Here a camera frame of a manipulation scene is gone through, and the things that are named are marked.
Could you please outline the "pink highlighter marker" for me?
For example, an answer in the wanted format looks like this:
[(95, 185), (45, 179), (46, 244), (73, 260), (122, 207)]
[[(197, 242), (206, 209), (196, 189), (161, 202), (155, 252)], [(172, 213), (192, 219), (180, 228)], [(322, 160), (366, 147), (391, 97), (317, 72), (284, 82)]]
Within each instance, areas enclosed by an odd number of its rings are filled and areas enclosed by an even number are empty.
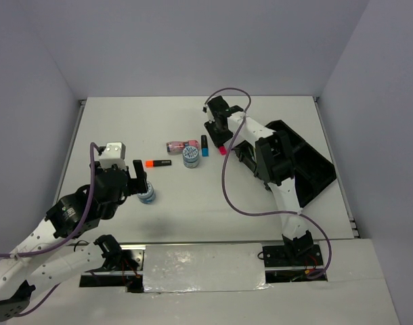
[(218, 149), (219, 149), (219, 152), (222, 156), (225, 156), (227, 154), (227, 150), (224, 146), (220, 146), (220, 147), (218, 147)]

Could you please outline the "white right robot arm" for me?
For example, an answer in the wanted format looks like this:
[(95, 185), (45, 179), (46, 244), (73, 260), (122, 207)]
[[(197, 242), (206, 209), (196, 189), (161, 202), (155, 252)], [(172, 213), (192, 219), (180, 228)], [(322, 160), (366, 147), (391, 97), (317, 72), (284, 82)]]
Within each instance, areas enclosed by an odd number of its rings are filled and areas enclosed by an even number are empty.
[(313, 237), (301, 214), (288, 134), (262, 125), (241, 107), (229, 106), (220, 95), (210, 96), (203, 111), (208, 116), (204, 127), (214, 146), (225, 152), (225, 163), (231, 150), (241, 161), (254, 161), (253, 175), (272, 192), (279, 209), (285, 260), (299, 265), (313, 248)]

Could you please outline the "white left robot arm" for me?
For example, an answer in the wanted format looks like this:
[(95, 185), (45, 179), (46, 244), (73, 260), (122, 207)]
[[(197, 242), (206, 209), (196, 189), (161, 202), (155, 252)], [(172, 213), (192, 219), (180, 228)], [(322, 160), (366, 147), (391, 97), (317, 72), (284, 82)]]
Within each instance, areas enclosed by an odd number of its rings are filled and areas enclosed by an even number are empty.
[(57, 257), (54, 248), (79, 240), (101, 220), (112, 219), (128, 197), (147, 188), (142, 162), (134, 160), (133, 166), (134, 178), (128, 168), (112, 165), (104, 169), (95, 162), (94, 183), (59, 199), (39, 226), (0, 260), (0, 322), (26, 315), (31, 299), (77, 274), (139, 267), (139, 258), (124, 251), (111, 235), (101, 235), (66, 256)]

